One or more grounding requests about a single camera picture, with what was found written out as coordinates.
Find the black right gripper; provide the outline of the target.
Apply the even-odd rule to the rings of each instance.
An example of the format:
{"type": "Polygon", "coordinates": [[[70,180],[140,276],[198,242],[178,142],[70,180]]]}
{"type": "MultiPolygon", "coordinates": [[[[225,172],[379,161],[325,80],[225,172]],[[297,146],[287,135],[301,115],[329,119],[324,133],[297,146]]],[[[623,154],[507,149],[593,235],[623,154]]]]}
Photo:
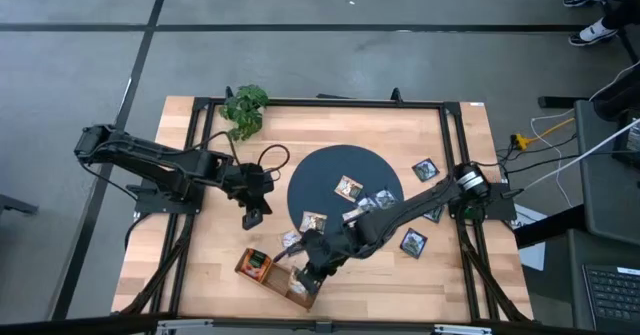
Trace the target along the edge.
{"type": "MultiPolygon", "coordinates": [[[[322,276],[316,275],[334,275],[348,259],[360,257],[360,242],[351,228],[328,234],[310,229],[302,235],[301,244],[308,256],[304,270],[308,274],[307,292],[310,295],[316,295],[324,282],[322,276]]],[[[301,281],[304,271],[293,267],[292,276],[301,281]]]]}

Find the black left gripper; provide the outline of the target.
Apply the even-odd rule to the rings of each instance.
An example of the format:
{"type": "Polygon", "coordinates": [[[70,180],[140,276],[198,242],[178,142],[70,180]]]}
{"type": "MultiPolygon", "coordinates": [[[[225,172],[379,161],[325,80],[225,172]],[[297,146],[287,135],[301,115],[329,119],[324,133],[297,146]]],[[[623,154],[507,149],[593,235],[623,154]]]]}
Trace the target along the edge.
{"type": "Polygon", "coordinates": [[[274,190],[269,173],[255,163],[231,165],[225,170],[222,190],[248,211],[243,216],[243,229],[250,230],[263,222],[263,214],[272,214],[264,195],[274,190]]]}

